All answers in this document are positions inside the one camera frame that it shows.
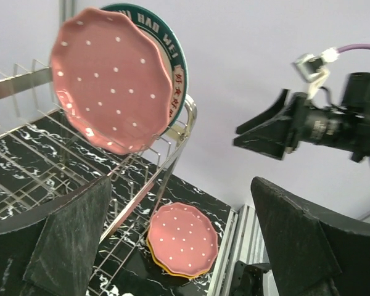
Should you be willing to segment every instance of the wire rack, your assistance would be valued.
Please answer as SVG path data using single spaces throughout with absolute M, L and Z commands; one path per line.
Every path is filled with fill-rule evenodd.
M 52 91 L 50 67 L 34 60 L 31 69 L 15 64 L 12 75 L 0 72 L 0 220 L 110 176 L 112 200 L 88 290 L 93 296 L 107 293 L 143 243 L 189 139 L 197 109 L 188 95 L 183 113 L 186 119 L 176 120 L 152 147 L 118 156 L 93 147 L 68 123 Z

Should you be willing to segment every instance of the metal dish rack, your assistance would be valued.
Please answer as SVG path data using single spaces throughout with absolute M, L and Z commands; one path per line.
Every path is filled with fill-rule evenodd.
M 41 87 L 48 88 L 45 91 L 41 91 Z M 49 110 L 45 110 L 47 109 L 47 97 L 51 98 L 49 103 L 52 108 L 48 108 Z M 27 105 L 26 113 L 33 113 L 33 119 L 25 116 L 22 110 L 22 106 L 25 105 L 22 101 L 27 99 L 30 103 Z M 188 95 L 186 96 L 184 110 L 186 111 L 187 119 L 185 123 L 177 120 L 174 125 L 168 127 L 166 133 L 160 136 L 152 147 L 148 147 L 147 151 L 122 157 L 91 146 L 84 137 L 68 124 L 65 116 L 62 116 L 65 110 L 60 106 L 56 95 L 52 91 L 51 68 L 37 60 L 33 61 L 31 70 L 15 64 L 12 76 L 5 76 L 0 72 L 0 104 L 4 101 L 7 104 L 5 107 L 6 112 L 8 114 L 12 111 L 15 113 L 17 127 L 6 127 L 5 120 L 0 118 L 0 143 L 1 141 L 4 141 L 4 143 L 15 141 L 24 148 L 23 152 L 20 153 L 23 155 L 31 154 L 33 159 L 41 159 L 45 169 L 37 172 L 30 171 L 28 165 L 22 163 L 22 156 L 13 156 L 6 149 L 0 149 L 0 159 L 3 165 L 20 172 L 28 180 L 27 184 L 16 190 L 10 189 L 12 179 L 6 178 L 6 182 L 3 182 L 2 179 L 0 180 L 0 195 L 3 196 L 0 201 L 0 220 L 9 216 L 8 212 L 12 212 L 14 215 L 19 214 L 41 205 L 55 196 L 69 193 L 76 187 L 89 182 L 90 180 L 85 175 L 77 172 L 74 166 L 72 166 L 76 162 L 83 167 L 84 171 L 92 171 L 91 175 L 94 175 L 94 177 L 102 174 L 109 175 L 113 184 L 125 188 L 125 191 L 128 193 L 128 196 L 124 198 L 128 201 L 127 203 L 122 202 L 123 199 L 120 200 L 117 196 L 112 197 L 110 212 L 107 215 L 100 243 L 110 238 L 115 231 L 118 230 L 120 232 L 121 229 L 118 228 L 126 224 L 126 232 L 130 232 L 133 229 L 139 235 L 138 241 L 135 244 L 131 244 L 128 249 L 129 254 L 127 256 L 129 256 L 146 233 L 149 219 L 157 209 L 167 181 L 191 135 L 197 116 L 197 109 L 193 99 Z M 36 122 L 41 119 L 48 121 L 57 131 L 56 134 L 60 134 L 60 137 L 39 128 Z M 52 158 L 51 154 L 46 154 L 44 151 L 39 150 L 36 145 L 28 141 L 28 137 L 21 136 L 22 133 L 25 134 L 22 132 L 23 130 L 33 133 L 34 138 L 44 139 L 49 145 L 55 146 L 59 157 Z M 101 165 L 101 162 L 88 158 L 87 155 L 78 153 L 80 150 L 71 149 L 70 146 L 74 146 L 74 144 L 93 149 L 101 156 L 101 159 L 104 159 L 103 165 Z M 138 174 L 138 180 L 140 181 L 135 182 L 129 178 L 129 175 L 134 174 L 134 171 Z M 149 193 L 153 187 L 154 189 L 157 188 L 155 196 Z M 42 196 L 37 194 L 40 189 L 43 189 L 45 192 Z M 145 196 L 148 196 L 148 199 L 154 202 L 151 204 L 148 215 L 140 215 L 135 209 L 145 199 Z M 125 244 L 125 240 L 126 233 L 117 235 L 112 250 L 119 244 Z M 107 274 L 100 269 L 104 261 L 109 257 L 121 262 L 114 274 Z M 112 254 L 112 251 L 107 250 L 107 255 L 104 257 L 103 262 L 100 266 L 95 266 L 93 276 L 98 272 L 103 272 L 110 282 L 110 279 L 116 275 L 126 258 L 125 256 L 119 259 Z M 102 295 L 103 290 L 96 292 L 90 289 L 89 294 Z

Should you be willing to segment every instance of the black and white marble pattern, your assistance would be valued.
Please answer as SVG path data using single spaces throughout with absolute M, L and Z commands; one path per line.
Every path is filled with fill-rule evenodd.
M 103 153 L 86 141 L 61 128 L 63 115 L 56 112 L 33 125 L 0 139 L 0 220 L 68 193 L 101 174 L 110 172 L 120 157 Z M 64 154 L 66 145 L 71 154 Z M 66 159 L 66 169 L 61 161 Z M 123 176 L 134 183 L 136 192 L 156 166 L 132 164 Z M 124 179 L 113 182 L 113 201 L 106 225 L 130 200 L 130 187 Z M 199 296 L 206 295 L 212 270 L 193 280 L 173 277 L 153 261 L 145 236 L 150 212 L 155 205 L 158 184 L 148 193 L 119 230 L 104 241 L 96 257 L 95 272 L 87 295 L 97 296 Z M 182 202 L 197 207 L 211 220 L 219 235 L 224 233 L 230 207 L 182 179 L 172 176 L 161 204 Z

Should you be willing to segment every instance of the camera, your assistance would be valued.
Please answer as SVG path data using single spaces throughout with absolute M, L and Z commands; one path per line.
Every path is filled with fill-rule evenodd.
M 278 160 L 300 142 L 352 152 L 355 162 L 370 157 L 370 73 L 351 73 L 338 105 L 329 89 L 319 89 L 328 101 L 323 108 L 306 92 L 295 92 L 288 101 L 290 91 L 283 89 L 268 110 L 237 127 L 233 145 Z

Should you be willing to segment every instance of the pink plate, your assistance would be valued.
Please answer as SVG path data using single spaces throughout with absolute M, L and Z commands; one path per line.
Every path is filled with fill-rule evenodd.
M 179 202 L 164 205 L 153 215 L 148 240 L 156 259 L 175 274 L 206 273 L 218 255 L 218 235 L 210 220 Z
M 137 152 L 167 128 L 170 77 L 157 46 L 125 14 L 87 8 L 66 21 L 51 65 L 67 119 L 93 145 Z

